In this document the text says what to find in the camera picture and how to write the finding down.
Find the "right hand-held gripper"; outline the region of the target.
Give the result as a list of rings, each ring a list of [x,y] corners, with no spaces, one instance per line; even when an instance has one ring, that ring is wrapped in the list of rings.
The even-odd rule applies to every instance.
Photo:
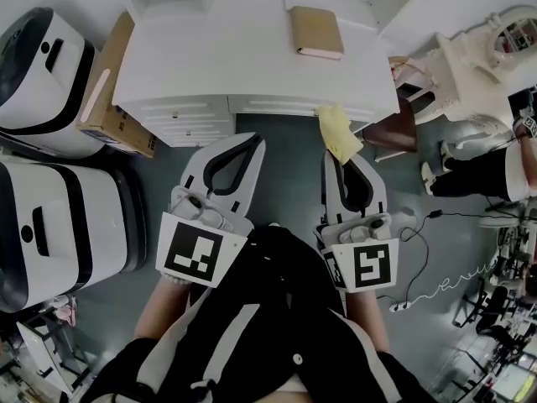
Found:
[[[326,150],[321,200],[330,225],[318,226],[314,234],[334,286],[358,293],[395,285],[399,239],[391,236],[386,188],[379,173],[359,154],[341,165]],[[368,217],[359,218],[362,213]]]

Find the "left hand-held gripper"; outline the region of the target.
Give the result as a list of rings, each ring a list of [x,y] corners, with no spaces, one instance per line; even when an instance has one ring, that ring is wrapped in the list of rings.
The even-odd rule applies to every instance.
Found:
[[[162,215],[155,269],[174,279],[216,288],[253,230],[246,218],[262,167],[266,142],[240,133],[197,150],[171,193]],[[214,175],[234,160],[229,187],[216,188]]]

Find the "yellow cloth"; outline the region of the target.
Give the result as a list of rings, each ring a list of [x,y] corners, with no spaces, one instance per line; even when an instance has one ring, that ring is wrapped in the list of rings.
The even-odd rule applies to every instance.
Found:
[[[322,105],[315,110],[326,149],[340,165],[345,165],[363,148],[350,129],[351,121],[340,104]]]

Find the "brown notebook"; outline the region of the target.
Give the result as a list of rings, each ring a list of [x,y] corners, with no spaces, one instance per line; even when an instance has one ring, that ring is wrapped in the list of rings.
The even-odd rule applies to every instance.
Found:
[[[344,45],[332,11],[294,6],[289,10],[289,16],[297,54],[329,60],[343,57]]]

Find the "person's left forearm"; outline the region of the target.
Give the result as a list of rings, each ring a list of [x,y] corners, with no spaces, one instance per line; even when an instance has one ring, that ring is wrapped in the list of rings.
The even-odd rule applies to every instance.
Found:
[[[191,283],[161,276],[134,329],[134,338],[160,340],[185,313]]]

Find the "person's right forearm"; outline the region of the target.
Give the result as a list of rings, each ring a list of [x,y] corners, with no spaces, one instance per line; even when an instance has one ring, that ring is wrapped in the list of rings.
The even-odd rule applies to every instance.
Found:
[[[373,290],[346,294],[347,318],[360,326],[378,352],[390,350],[387,329]]]

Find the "brown wooden stool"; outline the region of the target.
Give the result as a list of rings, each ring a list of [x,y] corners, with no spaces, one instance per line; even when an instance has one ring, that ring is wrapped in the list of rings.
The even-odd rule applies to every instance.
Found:
[[[397,89],[399,111],[362,129],[363,140],[374,147],[376,163],[418,152],[416,122],[411,106],[414,92],[417,92],[416,88],[403,84]]]

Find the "white desk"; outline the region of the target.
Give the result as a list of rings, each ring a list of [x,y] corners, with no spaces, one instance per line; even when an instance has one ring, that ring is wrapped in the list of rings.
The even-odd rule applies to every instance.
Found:
[[[295,50],[297,6],[336,15],[339,60]],[[113,101],[171,147],[232,135],[238,114],[312,117],[339,104],[365,125],[399,110],[388,57],[360,0],[214,0],[207,13],[140,20]]]

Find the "cream ornate chair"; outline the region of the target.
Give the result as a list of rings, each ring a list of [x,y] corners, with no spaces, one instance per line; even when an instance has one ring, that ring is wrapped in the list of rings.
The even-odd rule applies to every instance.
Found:
[[[408,102],[413,102],[426,93],[433,92],[438,88],[436,78],[432,75],[425,63],[407,56],[391,56],[388,58],[388,62],[396,90],[416,74],[420,74],[427,81],[427,85],[424,88],[421,88],[418,92],[407,98]]]

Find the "person in black shirt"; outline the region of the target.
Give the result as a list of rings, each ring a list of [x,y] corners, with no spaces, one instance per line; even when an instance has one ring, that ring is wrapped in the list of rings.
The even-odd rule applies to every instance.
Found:
[[[435,403],[347,318],[321,256],[278,225],[254,230],[216,288],[191,283],[160,340],[135,339],[80,403]]]

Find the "white ornate vanity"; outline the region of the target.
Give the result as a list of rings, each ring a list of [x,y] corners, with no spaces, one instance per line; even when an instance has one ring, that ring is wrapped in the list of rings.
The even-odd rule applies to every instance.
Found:
[[[487,41],[492,15],[451,39],[438,33],[437,47],[421,60],[436,78],[438,88],[435,101],[416,114],[417,123],[442,115],[453,123],[470,123],[474,132],[456,141],[458,149],[468,143],[505,138],[514,119],[508,98],[526,88],[537,88],[537,56],[513,71],[490,65]]]

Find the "cardboard box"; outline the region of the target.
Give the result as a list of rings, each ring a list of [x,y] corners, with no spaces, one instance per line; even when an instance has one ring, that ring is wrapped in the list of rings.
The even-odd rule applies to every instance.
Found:
[[[76,128],[123,153],[152,158],[156,137],[112,103],[133,28],[130,14],[122,13],[91,69]]]

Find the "white black robot machine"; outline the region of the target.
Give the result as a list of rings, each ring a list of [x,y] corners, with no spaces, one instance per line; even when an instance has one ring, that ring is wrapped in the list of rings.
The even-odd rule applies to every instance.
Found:
[[[141,269],[147,232],[130,169],[0,161],[0,311]]]
[[[76,128],[98,49],[52,8],[29,10],[0,35],[0,136],[84,159],[103,143]]]

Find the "black office chair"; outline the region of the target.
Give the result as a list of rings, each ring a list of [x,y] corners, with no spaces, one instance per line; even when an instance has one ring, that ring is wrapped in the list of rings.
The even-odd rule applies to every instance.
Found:
[[[477,335],[485,335],[498,326],[508,313],[514,316],[521,306],[525,306],[523,299],[511,296],[504,286],[497,286],[492,293],[481,286],[475,300],[468,295],[462,297],[452,325],[463,329],[474,323]]]

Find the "oval white-framed mirror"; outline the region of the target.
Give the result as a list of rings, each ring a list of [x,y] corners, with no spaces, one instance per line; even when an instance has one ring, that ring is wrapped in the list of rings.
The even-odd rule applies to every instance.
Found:
[[[513,71],[537,56],[537,8],[519,6],[488,20],[487,52],[492,67]]]

